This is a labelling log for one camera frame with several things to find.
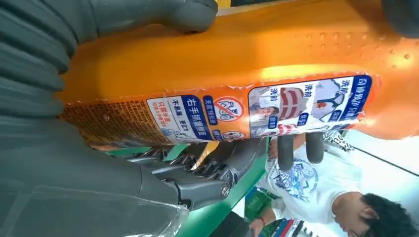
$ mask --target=graphic print on shirt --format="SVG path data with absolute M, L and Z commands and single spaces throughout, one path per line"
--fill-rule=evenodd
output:
M 286 172 L 279 170 L 274 180 L 279 188 L 286 190 L 292 197 L 309 202 L 309 194 L 316 190 L 319 175 L 309 162 L 294 158 L 292 168 Z

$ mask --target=orange bottle surface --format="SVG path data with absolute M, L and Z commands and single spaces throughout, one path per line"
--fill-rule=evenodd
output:
M 119 146 L 419 134 L 419 41 L 391 29 L 379 0 L 241 9 L 202 34 L 149 26 L 83 45 L 61 118 L 88 142 Z

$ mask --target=product label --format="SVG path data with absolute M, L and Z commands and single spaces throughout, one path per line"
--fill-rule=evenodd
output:
M 147 103 L 160 130 L 171 142 L 212 140 L 202 102 L 197 96 L 150 99 Z
M 254 88 L 251 137 L 345 129 L 355 122 L 371 85 L 370 77 L 355 76 Z
M 341 73 L 68 104 L 89 143 L 120 147 L 231 141 L 357 123 L 373 80 Z

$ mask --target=white t-shirt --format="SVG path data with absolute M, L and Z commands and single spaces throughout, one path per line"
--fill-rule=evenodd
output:
M 279 170 L 277 160 L 266 163 L 267 173 L 258 187 L 281 197 L 272 201 L 277 219 L 298 219 L 327 224 L 333 221 L 332 204 L 341 194 L 359 192 L 362 169 L 350 152 L 336 143 L 325 143 L 320 164 L 311 164 L 302 145 L 294 152 L 290 171 Z

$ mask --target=green plastic part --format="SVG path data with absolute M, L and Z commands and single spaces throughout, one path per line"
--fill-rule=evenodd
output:
M 150 149 L 151 147 L 123 148 L 120 150 L 107 152 L 106 154 L 109 156 L 124 156 L 124 155 L 129 155 L 131 153 L 144 153 Z
M 168 156 L 165 158 L 165 160 L 174 160 L 176 159 L 182 151 L 187 148 L 187 144 L 181 144 L 174 146 L 168 153 Z

